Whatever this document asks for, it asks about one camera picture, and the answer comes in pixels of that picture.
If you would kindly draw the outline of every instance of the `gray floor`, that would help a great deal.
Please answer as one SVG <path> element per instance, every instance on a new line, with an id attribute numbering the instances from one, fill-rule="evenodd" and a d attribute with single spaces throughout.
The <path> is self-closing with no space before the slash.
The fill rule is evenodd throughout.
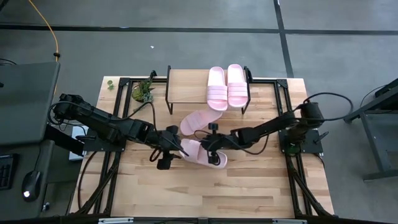
<path id="1" fill-rule="evenodd" d="M 129 27 L 278 28 L 272 0 L 41 0 L 51 24 Z M 280 0 L 286 29 L 397 30 L 394 0 Z M 25 0 L 12 0 L 0 22 L 43 24 Z M 247 65 L 255 77 L 286 77 L 279 34 L 56 32 L 60 43 L 59 93 L 96 103 L 105 75 L 159 74 L 173 68 Z M 373 88 L 397 78 L 398 35 L 287 35 L 295 78 L 308 94 L 332 91 L 359 106 Z M 48 31 L 0 30 L 0 58 L 17 63 L 53 60 Z M 319 97 L 325 117 L 348 105 Z M 326 175 L 335 213 L 345 218 L 396 223 L 398 179 L 365 184 L 376 164 L 362 124 L 325 123 L 321 131 Z"/>

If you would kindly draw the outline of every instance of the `pink slipper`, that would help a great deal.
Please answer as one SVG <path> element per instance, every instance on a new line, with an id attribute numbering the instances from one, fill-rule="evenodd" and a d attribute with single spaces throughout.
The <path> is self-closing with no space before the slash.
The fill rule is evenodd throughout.
<path id="1" fill-rule="evenodd" d="M 206 127 L 208 123 L 216 121 L 223 115 L 223 112 L 212 109 L 198 110 L 186 116 L 180 125 L 180 130 L 183 135 L 189 136 L 196 130 L 201 130 Z"/>
<path id="2" fill-rule="evenodd" d="M 213 110 L 226 111 L 227 99 L 224 70 L 221 67 L 213 67 L 209 71 L 207 83 L 207 104 Z"/>
<path id="3" fill-rule="evenodd" d="M 218 166 L 209 164 L 206 149 L 202 148 L 200 142 L 195 140 L 183 139 L 181 140 L 181 147 L 184 149 L 185 152 L 187 152 L 189 156 L 186 156 L 185 154 L 181 153 L 181 151 L 180 155 L 188 162 L 201 164 L 211 168 L 222 169 L 225 167 L 228 161 L 226 154 L 222 152 L 217 152 L 218 156 L 220 157 L 220 164 Z"/>
<path id="4" fill-rule="evenodd" d="M 248 103 L 248 84 L 242 67 L 233 64 L 228 67 L 228 104 L 235 108 L 242 108 Z"/>

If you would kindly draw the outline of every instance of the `green leaves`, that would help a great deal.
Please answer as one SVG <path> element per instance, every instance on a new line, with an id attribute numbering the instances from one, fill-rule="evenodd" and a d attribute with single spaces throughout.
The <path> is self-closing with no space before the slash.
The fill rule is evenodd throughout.
<path id="1" fill-rule="evenodd" d="M 151 77 L 147 78 L 139 82 L 138 86 L 136 86 L 131 94 L 131 97 L 138 102 L 145 103 L 145 102 L 152 102 L 154 97 L 150 93 L 154 88 L 151 88 L 152 79 Z"/>
<path id="2" fill-rule="evenodd" d="M 112 80 L 109 80 L 106 84 L 108 84 L 108 90 L 113 90 L 114 89 L 114 85 Z"/>

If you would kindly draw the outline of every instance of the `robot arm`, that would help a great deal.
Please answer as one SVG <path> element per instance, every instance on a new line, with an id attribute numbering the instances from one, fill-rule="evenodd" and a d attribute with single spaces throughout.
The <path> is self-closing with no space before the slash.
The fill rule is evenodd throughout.
<path id="1" fill-rule="evenodd" d="M 294 116 L 294 111 L 300 109 L 301 118 Z M 257 143 L 260 138 L 274 132 L 287 129 L 285 140 L 288 144 L 298 145 L 304 142 L 309 129 L 319 128 L 323 123 L 323 116 L 318 103 L 306 102 L 293 111 L 288 111 L 268 122 L 254 128 L 239 128 L 231 130 L 231 134 L 217 133 L 217 124 L 209 124 L 213 132 L 201 140 L 204 149 L 210 152 L 209 163 L 217 164 L 219 149 L 248 149 Z"/>
<path id="2" fill-rule="evenodd" d="M 178 157 L 170 151 L 182 151 L 188 156 L 180 146 L 181 140 L 177 135 L 178 127 L 176 126 L 169 126 L 166 130 L 158 131 L 153 124 L 146 121 L 118 118 L 95 108 L 78 95 L 62 94 L 60 101 L 51 108 L 58 123 L 62 123 L 65 119 L 77 120 L 97 133 L 94 138 L 100 138 L 111 144 L 129 140 L 159 151 L 163 154 L 163 158 L 158 160 L 158 169 L 169 169 L 171 160 Z"/>

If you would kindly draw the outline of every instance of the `wooden tabletop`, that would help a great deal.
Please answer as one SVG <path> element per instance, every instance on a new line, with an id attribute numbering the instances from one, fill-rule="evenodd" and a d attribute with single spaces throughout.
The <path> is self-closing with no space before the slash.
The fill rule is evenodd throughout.
<path id="1" fill-rule="evenodd" d="M 117 86 L 119 77 L 104 77 L 96 106 L 112 113 L 117 89 L 108 90 L 108 80 L 112 80 Z M 307 97 L 304 80 L 287 80 L 292 106 L 295 108 Z M 174 104 L 174 113 L 170 115 L 165 102 L 165 83 L 154 83 L 152 86 L 155 88 L 152 92 L 157 129 L 165 129 L 173 124 L 179 126 L 186 115 L 207 107 L 206 104 L 196 103 Z M 231 129 L 257 126 L 277 116 L 273 87 L 266 84 L 250 86 L 251 103 L 246 113 L 242 115 L 240 110 L 224 112 L 217 121 L 219 132 L 229 133 Z M 125 97 L 123 94 L 120 116 Z M 132 100 L 130 112 L 139 105 L 140 103 Z M 152 123 L 150 106 L 146 106 L 133 118 Z M 180 137 L 194 139 L 193 136 L 181 134 Z M 264 141 L 265 138 L 261 139 L 249 150 L 259 151 Z M 119 166 L 113 217 L 294 217 L 285 158 L 279 151 L 277 134 L 270 135 L 266 150 L 258 156 L 251 156 L 243 151 L 224 150 L 228 156 L 228 164 L 221 170 L 178 159 L 172 161 L 170 170 L 157 170 L 156 162 L 149 162 L 151 152 L 152 149 L 147 146 L 128 142 Z M 103 156 L 104 153 L 97 153 L 84 174 L 81 188 L 83 203 L 98 185 Z M 333 213 L 322 163 L 311 154 L 303 154 L 303 163 L 309 189 L 324 208 Z M 298 194 L 300 208 L 304 212 L 301 190 L 298 190 Z M 75 194 L 71 212 L 76 210 Z"/>

